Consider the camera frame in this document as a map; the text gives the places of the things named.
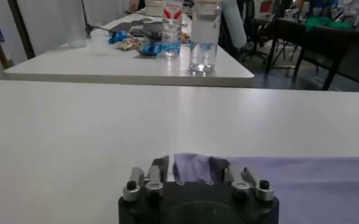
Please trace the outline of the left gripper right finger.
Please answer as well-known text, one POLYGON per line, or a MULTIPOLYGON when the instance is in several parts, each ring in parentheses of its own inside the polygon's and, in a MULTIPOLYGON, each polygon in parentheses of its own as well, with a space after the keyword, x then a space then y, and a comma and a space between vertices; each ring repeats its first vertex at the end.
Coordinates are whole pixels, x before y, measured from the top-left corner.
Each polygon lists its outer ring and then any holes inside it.
POLYGON ((236 197, 254 197, 273 201, 274 190, 268 180, 258 178, 248 167, 231 164, 226 159, 209 157, 210 176, 215 183, 229 183, 236 197))

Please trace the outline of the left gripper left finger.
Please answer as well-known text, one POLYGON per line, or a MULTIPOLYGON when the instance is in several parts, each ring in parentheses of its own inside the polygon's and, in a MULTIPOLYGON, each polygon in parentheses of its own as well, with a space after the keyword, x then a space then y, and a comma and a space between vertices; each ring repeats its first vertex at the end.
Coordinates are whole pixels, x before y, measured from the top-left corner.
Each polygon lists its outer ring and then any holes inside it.
POLYGON ((143 194, 151 197, 163 196, 168 175, 169 156, 156 158, 152 161, 147 175, 142 168, 133 167, 129 180, 123 188, 124 201, 138 201, 143 194))

